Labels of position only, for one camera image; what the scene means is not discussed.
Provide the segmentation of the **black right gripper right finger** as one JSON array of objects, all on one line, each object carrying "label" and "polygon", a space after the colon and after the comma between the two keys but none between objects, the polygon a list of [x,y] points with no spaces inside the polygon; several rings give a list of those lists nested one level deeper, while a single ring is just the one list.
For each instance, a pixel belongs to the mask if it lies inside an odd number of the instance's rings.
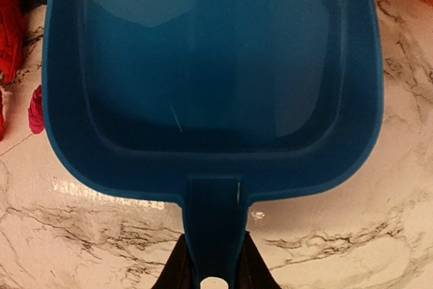
[{"label": "black right gripper right finger", "polygon": [[250,233],[244,236],[238,263],[236,288],[238,289],[280,289],[267,268]]}]

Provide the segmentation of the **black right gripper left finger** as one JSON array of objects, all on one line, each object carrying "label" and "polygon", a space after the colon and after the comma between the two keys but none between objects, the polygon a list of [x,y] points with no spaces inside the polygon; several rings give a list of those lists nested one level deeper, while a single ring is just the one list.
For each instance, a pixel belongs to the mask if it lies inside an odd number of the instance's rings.
[{"label": "black right gripper left finger", "polygon": [[162,273],[157,279],[157,289],[195,288],[192,275],[191,257],[185,235],[180,235]]}]

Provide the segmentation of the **blue plastic dustpan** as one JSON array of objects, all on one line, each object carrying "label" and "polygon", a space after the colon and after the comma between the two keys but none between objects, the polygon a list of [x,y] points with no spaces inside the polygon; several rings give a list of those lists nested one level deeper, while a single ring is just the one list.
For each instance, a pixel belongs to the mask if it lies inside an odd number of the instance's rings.
[{"label": "blue plastic dustpan", "polygon": [[374,0],[48,0],[42,68],[60,162],[178,204],[195,288],[236,288],[250,206],[345,182],[384,111]]}]

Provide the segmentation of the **small red paper scrap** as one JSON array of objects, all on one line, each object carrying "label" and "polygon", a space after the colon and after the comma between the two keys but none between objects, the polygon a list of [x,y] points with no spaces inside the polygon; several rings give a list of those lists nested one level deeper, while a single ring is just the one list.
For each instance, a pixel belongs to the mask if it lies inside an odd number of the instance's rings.
[{"label": "small red paper scrap", "polygon": [[38,135],[45,130],[41,85],[34,90],[30,100],[30,105],[28,107],[28,125],[31,132],[35,135]]}]

